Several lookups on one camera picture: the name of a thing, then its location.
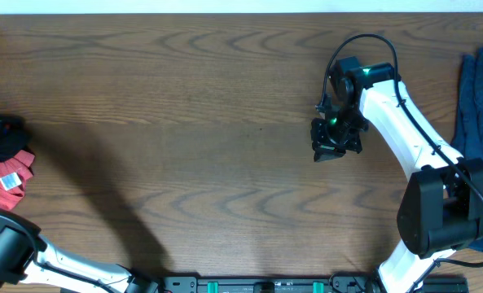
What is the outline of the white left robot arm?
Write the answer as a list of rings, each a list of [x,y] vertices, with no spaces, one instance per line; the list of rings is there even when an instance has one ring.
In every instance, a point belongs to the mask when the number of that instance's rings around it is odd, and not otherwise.
[[[56,247],[34,223],[0,209],[0,288],[45,284],[62,292],[156,293],[160,281],[120,265],[88,260]]]

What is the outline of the black patterned shirt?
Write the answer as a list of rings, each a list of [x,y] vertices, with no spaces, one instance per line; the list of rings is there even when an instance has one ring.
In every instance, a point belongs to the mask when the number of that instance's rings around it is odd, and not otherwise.
[[[13,158],[31,140],[24,128],[24,119],[13,115],[0,115],[0,163]]]

